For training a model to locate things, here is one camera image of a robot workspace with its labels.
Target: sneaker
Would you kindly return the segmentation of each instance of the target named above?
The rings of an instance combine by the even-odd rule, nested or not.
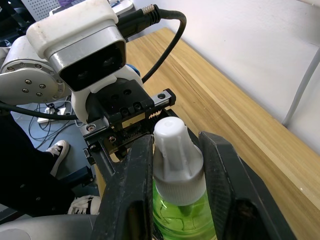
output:
[[[66,157],[66,155],[69,151],[69,147],[70,147],[70,145],[67,141],[60,140],[60,141],[56,142],[52,147],[49,147],[47,150],[45,150],[46,152],[51,153],[55,159],[55,163],[54,163],[53,168],[50,172],[50,174],[52,176],[55,177],[57,175],[59,165],[62,162],[62,160]]]
[[[75,198],[71,203],[68,214],[91,214],[98,215],[101,204],[99,196],[87,195]]]

